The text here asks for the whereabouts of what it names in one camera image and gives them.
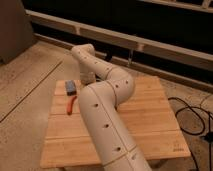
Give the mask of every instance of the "floor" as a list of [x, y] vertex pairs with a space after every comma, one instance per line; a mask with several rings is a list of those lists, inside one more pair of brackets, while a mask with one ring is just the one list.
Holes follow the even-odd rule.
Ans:
[[[125, 68], [133, 76], [144, 73]], [[55, 83], [60, 79], [78, 79], [79, 68], [70, 52], [39, 41], [7, 65], [0, 65], [0, 171], [43, 171], [39, 167], [43, 139]], [[191, 105], [199, 105], [207, 92], [161, 79], [168, 97], [176, 96]], [[203, 107], [213, 111], [213, 97]], [[176, 111], [180, 105], [171, 102]], [[189, 112], [178, 119], [181, 126], [196, 131], [200, 124]], [[184, 134], [201, 171], [208, 168], [208, 143]], [[194, 169], [191, 158], [172, 159], [153, 170], [188, 171]], [[100, 171], [101, 166], [67, 168], [68, 171]]]

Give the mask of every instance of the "black cable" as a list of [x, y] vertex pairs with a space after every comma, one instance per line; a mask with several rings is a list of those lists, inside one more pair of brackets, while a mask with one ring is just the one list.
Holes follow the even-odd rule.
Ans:
[[[178, 98], [178, 97], [170, 97], [170, 98], [168, 98], [168, 100], [175, 100], [175, 101], [181, 102], [182, 104], [185, 105], [185, 107], [182, 107], [182, 108], [180, 108], [179, 110], [177, 110], [177, 111], [175, 112], [175, 116], [176, 116], [176, 117], [178, 117], [178, 115], [179, 115], [182, 111], [184, 111], [184, 110], [186, 110], [186, 109], [189, 109], [190, 111], [193, 112], [193, 114], [195, 114], [195, 116], [196, 116], [197, 118], [199, 118], [200, 122], [202, 123], [202, 130], [199, 131], [199, 132], [190, 132], [190, 131], [187, 131], [187, 130], [185, 130], [184, 128], [180, 127], [181, 130], [182, 130], [183, 132], [185, 132], [185, 133], [187, 133], [187, 134], [189, 134], [189, 135], [193, 135], [193, 136], [199, 136], [199, 135], [201, 135], [201, 134], [203, 134], [203, 133], [205, 132], [205, 130], [206, 130], [205, 121], [204, 121], [204, 119], [200, 116], [200, 114], [195, 110], [195, 109], [198, 109], [198, 110], [200, 110], [200, 111], [202, 111], [202, 112], [204, 112], [205, 114], [208, 115], [208, 117], [209, 117], [208, 133], [211, 133], [211, 120], [213, 120], [213, 114], [212, 114], [210, 111], [207, 111], [207, 110], [205, 110], [204, 108], [202, 108], [202, 104], [204, 103], [204, 101], [205, 101], [206, 99], [208, 99], [211, 95], [206, 96], [206, 97], [201, 101], [199, 107], [197, 107], [197, 106], [191, 106], [191, 105], [189, 105], [187, 102], [185, 102], [184, 100], [182, 100], [182, 99], [180, 99], [180, 98]], [[192, 151], [191, 151], [191, 156], [192, 156], [192, 159], [193, 159], [193, 161], [194, 161], [194, 163], [195, 163], [196, 170], [199, 171], [198, 163], [197, 163], [196, 158], [195, 158], [195, 155], [192, 153]], [[210, 171], [212, 171], [212, 163], [211, 163], [211, 160], [212, 160], [211, 142], [209, 142], [209, 168], [210, 168]]]
[[187, 133], [187, 134], [189, 134], [189, 135], [193, 135], [193, 136], [198, 136], [198, 135], [201, 135], [201, 134], [203, 134], [203, 133], [205, 132], [205, 130], [206, 130], [205, 121], [204, 121], [204, 119], [199, 115], [199, 113], [198, 113], [196, 110], [194, 110], [194, 109], [199, 109], [199, 110], [201, 110], [202, 112], [204, 112], [205, 114], [207, 114], [208, 116], [210, 116], [211, 119], [213, 119], [213, 116], [211, 116], [211, 114], [210, 114], [207, 110], [205, 110], [205, 109], [203, 109], [203, 108], [201, 108], [201, 107], [197, 107], [197, 106], [190, 106], [188, 103], [186, 103], [184, 100], [182, 100], [182, 99], [180, 99], [180, 98], [178, 98], [178, 97], [170, 97], [170, 98], [168, 98], [168, 100], [170, 100], [170, 101], [171, 101], [171, 100], [179, 101], [179, 102], [181, 102], [182, 104], [185, 105], [185, 107], [180, 108], [178, 111], [175, 112], [175, 116], [176, 116], [176, 117], [178, 117], [178, 115], [179, 115], [182, 111], [184, 111], [184, 110], [186, 110], [186, 109], [189, 109], [189, 110], [191, 110], [191, 111], [195, 114], [195, 116], [196, 116], [197, 118], [199, 118], [199, 120], [200, 120], [200, 122], [201, 122], [201, 124], [202, 124], [202, 129], [201, 129], [201, 131], [199, 131], [199, 132], [189, 132], [189, 131], [187, 131], [186, 129], [184, 129], [184, 128], [181, 127], [181, 130], [182, 130], [183, 132], [185, 132], [185, 133]]
[[196, 160], [196, 158], [195, 158], [195, 155], [194, 155], [194, 153], [192, 152], [191, 149], [190, 149], [190, 152], [191, 152], [191, 156], [192, 156], [192, 159], [193, 159], [193, 161], [194, 161], [194, 164], [195, 164], [196, 171], [199, 171], [200, 169], [199, 169], [199, 167], [198, 167], [198, 163], [197, 163], [197, 160]]

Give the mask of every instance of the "power cord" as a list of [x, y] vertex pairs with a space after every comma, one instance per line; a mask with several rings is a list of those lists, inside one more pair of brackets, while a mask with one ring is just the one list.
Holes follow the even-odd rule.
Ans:
[[[213, 113], [204, 109], [202, 107], [202, 104], [204, 103], [205, 100], [207, 100], [210, 96], [212, 96], [212, 94], [206, 96], [200, 103], [199, 106], [191, 106], [189, 105], [186, 101], [182, 100], [181, 98], [178, 98], [178, 97], [170, 97], [168, 98], [169, 101], [177, 101], [177, 102], [180, 102], [184, 105], [184, 107], [178, 109], [176, 112], [175, 112], [175, 116], [178, 117], [179, 114], [187, 109], [189, 109], [201, 122], [201, 125], [202, 125], [202, 129], [198, 132], [190, 132], [182, 127], [181, 130], [183, 132], [185, 132], [186, 134], [188, 135], [191, 135], [191, 136], [200, 136], [203, 140], [207, 141], [209, 143], [209, 170], [212, 171], [212, 163], [211, 163], [211, 160], [212, 160], [212, 154], [211, 154], [211, 145], [212, 145], [212, 142], [213, 142], [213, 132], [211, 131], [211, 120], [213, 120]], [[202, 111], [204, 114], [208, 115], [208, 133], [204, 136], [201, 136], [205, 131], [206, 131], [206, 125], [205, 125], [205, 121], [204, 119], [202, 118], [202, 116], [196, 111], [196, 110], [200, 110]], [[198, 162], [195, 158], [195, 155], [193, 154], [193, 152], [191, 151], [191, 155], [192, 155], [192, 159], [195, 163], [195, 167], [196, 167], [196, 170], [199, 171], [199, 167], [198, 167]]]

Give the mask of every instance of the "concrete floor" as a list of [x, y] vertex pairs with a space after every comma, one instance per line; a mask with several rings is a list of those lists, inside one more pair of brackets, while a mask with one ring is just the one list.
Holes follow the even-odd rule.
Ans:
[[[125, 68], [133, 76], [143, 73]], [[39, 167], [55, 83], [60, 79], [78, 79], [79, 68], [68, 50], [38, 42], [8, 65], [0, 66], [0, 171], [43, 171]], [[168, 97], [177, 96], [199, 105], [208, 93], [161, 79]], [[213, 111], [213, 97], [203, 106]], [[171, 103], [177, 110], [180, 105]], [[187, 112], [180, 124], [196, 130], [197, 120]], [[185, 135], [196, 155], [201, 171], [208, 170], [208, 144], [198, 137]], [[194, 169], [191, 158], [168, 160], [154, 170]], [[100, 171], [101, 166], [67, 168], [72, 171]]]

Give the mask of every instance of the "wooden cutting board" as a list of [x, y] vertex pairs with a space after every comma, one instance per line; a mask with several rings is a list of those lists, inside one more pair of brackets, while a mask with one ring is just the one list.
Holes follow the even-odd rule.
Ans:
[[[80, 81], [75, 81], [81, 89]], [[118, 107], [118, 113], [146, 159], [188, 157], [190, 151], [158, 77], [136, 77], [134, 95]], [[69, 101], [65, 81], [58, 81], [41, 157], [42, 168], [100, 164], [95, 147], [75, 101]]]

